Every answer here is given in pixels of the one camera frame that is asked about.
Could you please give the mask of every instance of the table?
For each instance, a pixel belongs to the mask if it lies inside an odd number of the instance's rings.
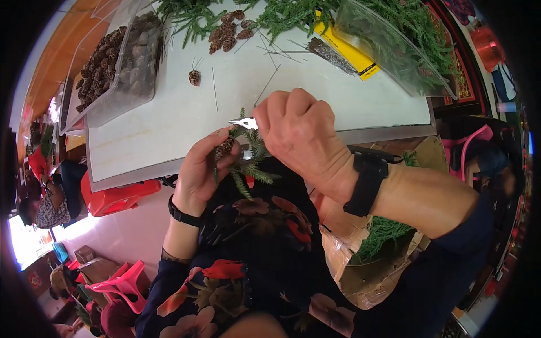
[[[265,6],[260,1],[246,11],[246,18],[256,19]],[[226,0],[210,8],[231,11],[235,4]],[[167,57],[157,74],[154,99],[99,128],[85,128],[92,191],[177,173],[197,140],[238,117],[241,107],[250,116],[253,107],[274,90],[301,87],[327,101],[336,115],[338,135],[347,144],[436,134],[427,99],[409,97],[383,71],[362,81],[312,53],[266,55],[274,50],[262,30],[239,41],[232,51],[213,55],[208,54],[207,41],[188,43],[182,49],[184,32],[169,39],[171,31],[165,39]],[[295,43],[310,39],[295,29],[280,35],[275,46],[301,51]],[[202,81],[200,87],[193,87],[188,73],[199,58]]]

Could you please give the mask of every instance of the yellow package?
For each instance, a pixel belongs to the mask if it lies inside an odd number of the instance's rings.
[[[315,12],[317,16],[321,14],[320,11]],[[323,22],[318,23],[314,27],[314,31],[318,33],[325,41],[327,41],[340,55],[342,55],[349,63],[359,72],[360,78],[365,81],[372,75],[374,75],[380,68],[379,66],[367,58],[363,54],[359,53],[355,48],[345,43],[338,37],[333,35],[333,26],[329,23],[329,28],[325,33],[325,24]]]

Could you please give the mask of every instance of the brown cardboard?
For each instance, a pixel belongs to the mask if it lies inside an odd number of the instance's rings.
[[[399,156],[405,150],[415,151],[415,159],[421,167],[448,173],[445,151],[437,136],[357,145]],[[430,243],[427,236],[416,232],[412,237],[404,238],[395,257],[382,257],[358,266],[348,265],[353,253],[370,234],[366,226],[371,217],[347,214],[342,205],[317,191],[312,192],[310,198],[318,210],[320,224],[324,224],[320,231],[329,270],[342,293],[361,309],[370,309],[387,298],[402,272]]]
[[[75,259],[81,265],[86,264],[97,257],[94,250],[90,249],[87,246],[82,246],[78,248],[77,250],[73,251],[73,253],[75,255]]]
[[[85,265],[81,265],[79,269],[88,278],[89,284],[96,284],[111,278],[120,269],[120,266],[117,262],[98,257]]]

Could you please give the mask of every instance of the black wristband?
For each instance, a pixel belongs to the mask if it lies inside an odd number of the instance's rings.
[[[203,227],[204,225],[204,221],[201,217],[194,217],[178,210],[175,204],[173,204],[173,195],[171,195],[171,197],[169,198],[169,213],[177,221],[188,224],[190,226],[201,229],[201,227]]]
[[[389,168],[383,158],[359,152],[355,152],[353,168],[359,173],[359,179],[350,201],[344,204],[344,211],[364,217],[370,213],[381,181],[389,175]]]

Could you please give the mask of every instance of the dark floral shirt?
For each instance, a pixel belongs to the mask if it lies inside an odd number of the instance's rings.
[[[273,315],[289,337],[431,337],[441,329],[486,258],[485,197],[406,268],[386,300],[361,310],[331,277],[304,182],[288,169],[280,175],[277,187],[256,182],[253,201],[220,184],[190,266],[160,261],[138,338],[218,337],[252,312]]]

